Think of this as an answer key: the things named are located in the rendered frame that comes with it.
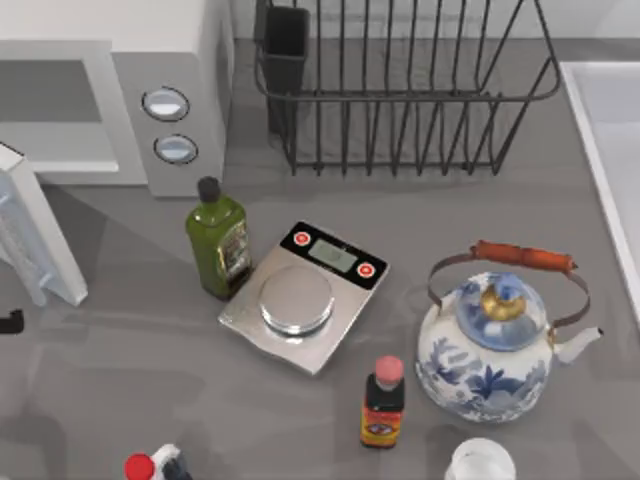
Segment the silver kitchen scale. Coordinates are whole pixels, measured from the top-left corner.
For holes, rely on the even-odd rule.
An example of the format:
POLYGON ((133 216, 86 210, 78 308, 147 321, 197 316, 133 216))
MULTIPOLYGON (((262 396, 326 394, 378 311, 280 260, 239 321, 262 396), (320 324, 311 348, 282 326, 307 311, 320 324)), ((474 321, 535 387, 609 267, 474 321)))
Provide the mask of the silver kitchen scale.
POLYGON ((257 349, 317 375, 356 322, 389 264, 298 221, 218 316, 257 349))

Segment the green oil bottle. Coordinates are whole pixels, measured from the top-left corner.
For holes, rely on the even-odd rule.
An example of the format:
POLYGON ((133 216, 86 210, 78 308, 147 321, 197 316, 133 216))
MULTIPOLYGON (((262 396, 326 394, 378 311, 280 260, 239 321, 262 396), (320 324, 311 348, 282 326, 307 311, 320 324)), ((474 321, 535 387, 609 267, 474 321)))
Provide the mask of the green oil bottle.
POLYGON ((197 191, 199 203, 185 229, 200 283, 214 297, 228 300, 252 271, 246 210, 212 176, 199 179, 197 191))

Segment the round microwave knob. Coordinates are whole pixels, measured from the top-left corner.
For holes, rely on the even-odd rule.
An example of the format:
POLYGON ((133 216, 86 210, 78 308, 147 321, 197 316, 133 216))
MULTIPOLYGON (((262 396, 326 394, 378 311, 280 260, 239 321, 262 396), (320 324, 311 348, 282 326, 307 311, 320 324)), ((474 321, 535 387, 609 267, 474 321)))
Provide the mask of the round microwave knob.
POLYGON ((156 139, 153 150, 160 160, 175 165, 191 163, 199 153, 197 144, 189 137, 180 134, 156 139))
POLYGON ((161 122, 180 121, 190 110, 187 97, 179 90, 166 86, 145 92, 141 102, 144 112, 161 122))

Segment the dark sauce bottle pink cap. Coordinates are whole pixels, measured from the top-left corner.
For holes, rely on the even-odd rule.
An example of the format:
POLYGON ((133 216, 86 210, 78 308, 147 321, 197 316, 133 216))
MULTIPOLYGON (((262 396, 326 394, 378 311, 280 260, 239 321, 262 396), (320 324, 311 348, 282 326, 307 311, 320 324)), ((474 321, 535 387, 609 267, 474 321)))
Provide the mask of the dark sauce bottle pink cap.
POLYGON ((360 414, 360 442, 367 448, 393 448, 405 409, 404 363, 396 356, 376 359, 366 379, 360 414))

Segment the black cutlery holder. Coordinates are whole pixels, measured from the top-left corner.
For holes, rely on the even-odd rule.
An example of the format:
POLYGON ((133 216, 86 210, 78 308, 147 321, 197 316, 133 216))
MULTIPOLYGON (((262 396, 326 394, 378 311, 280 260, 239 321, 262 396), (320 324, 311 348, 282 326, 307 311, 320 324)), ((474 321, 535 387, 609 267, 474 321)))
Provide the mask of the black cutlery holder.
POLYGON ((302 89, 309 24, 310 14, 305 8, 255 0, 254 41, 266 85, 268 128, 273 135, 285 132, 286 114, 297 108, 295 101, 282 97, 297 96, 302 89))

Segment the blue and white kettle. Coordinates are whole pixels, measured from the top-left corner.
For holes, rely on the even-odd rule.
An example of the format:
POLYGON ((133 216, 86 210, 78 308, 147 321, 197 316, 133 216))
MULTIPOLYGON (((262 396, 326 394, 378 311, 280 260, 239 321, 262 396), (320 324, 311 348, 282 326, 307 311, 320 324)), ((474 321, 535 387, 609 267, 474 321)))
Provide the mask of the blue and white kettle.
POLYGON ((416 375, 437 405, 471 422, 520 418, 538 402, 554 365, 571 364, 603 336, 587 327, 559 342, 558 330, 590 306, 550 320, 538 292, 511 272, 479 273, 445 294, 428 294, 416 375))

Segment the pale microwave oven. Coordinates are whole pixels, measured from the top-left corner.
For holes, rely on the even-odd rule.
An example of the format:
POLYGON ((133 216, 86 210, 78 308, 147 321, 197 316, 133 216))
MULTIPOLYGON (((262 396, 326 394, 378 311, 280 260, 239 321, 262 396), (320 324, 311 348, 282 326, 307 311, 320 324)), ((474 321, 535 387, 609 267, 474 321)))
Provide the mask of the pale microwave oven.
POLYGON ((49 182, 193 196, 223 173, 233 73, 229 0, 0 0, 0 145, 49 182), (182 120, 144 112, 163 86, 189 100, 182 120), (155 155, 175 134, 191 163, 155 155))

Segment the white cup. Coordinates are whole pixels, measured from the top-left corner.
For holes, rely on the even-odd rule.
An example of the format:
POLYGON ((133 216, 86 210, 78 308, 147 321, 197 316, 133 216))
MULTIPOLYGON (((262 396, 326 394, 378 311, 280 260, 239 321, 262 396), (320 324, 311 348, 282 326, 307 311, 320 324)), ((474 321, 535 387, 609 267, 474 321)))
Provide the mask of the white cup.
POLYGON ((515 463, 499 443, 470 438, 452 453, 443 480, 516 480, 515 463))

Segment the white bottle red cap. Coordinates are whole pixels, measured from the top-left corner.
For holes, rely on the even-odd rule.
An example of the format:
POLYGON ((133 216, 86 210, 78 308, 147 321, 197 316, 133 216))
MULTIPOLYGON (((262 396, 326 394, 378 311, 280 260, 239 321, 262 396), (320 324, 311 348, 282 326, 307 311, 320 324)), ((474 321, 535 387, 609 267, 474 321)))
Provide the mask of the white bottle red cap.
POLYGON ((124 463, 125 480, 194 480, 180 448, 165 444, 155 453, 131 454, 124 463))

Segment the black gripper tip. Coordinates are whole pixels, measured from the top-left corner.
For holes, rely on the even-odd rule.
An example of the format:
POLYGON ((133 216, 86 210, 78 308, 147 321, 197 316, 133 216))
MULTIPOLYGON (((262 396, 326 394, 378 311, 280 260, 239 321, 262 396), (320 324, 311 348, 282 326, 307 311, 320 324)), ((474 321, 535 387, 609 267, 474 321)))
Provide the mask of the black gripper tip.
POLYGON ((18 335, 24 328, 24 314, 21 309, 11 310, 6 316, 0 316, 0 335, 18 335))

